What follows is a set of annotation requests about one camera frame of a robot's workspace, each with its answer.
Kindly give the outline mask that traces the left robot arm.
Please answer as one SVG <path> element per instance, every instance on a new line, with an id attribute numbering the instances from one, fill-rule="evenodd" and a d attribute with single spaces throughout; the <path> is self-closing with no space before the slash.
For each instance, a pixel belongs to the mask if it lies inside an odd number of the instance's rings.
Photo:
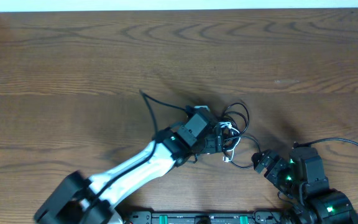
<path id="1" fill-rule="evenodd" d="M 192 115 L 177 131 L 165 128 L 143 151 L 122 164 L 84 178 L 78 171 L 66 176 L 36 211 L 36 223 L 121 223 L 115 208 L 130 194 L 182 166 L 198 153 L 198 144 L 219 129 L 217 117 L 207 107 Z"/>

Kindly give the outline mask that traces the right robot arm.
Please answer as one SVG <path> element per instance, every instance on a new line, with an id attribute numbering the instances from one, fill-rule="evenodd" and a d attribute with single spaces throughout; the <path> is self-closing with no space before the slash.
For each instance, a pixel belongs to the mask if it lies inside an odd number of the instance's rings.
<path id="1" fill-rule="evenodd" d="M 313 147 L 295 147 L 286 160 L 274 151 L 252 156 L 254 170 L 290 199 L 292 208 L 280 223 L 358 223 L 358 214 L 348 197 L 329 186 L 323 160 Z"/>

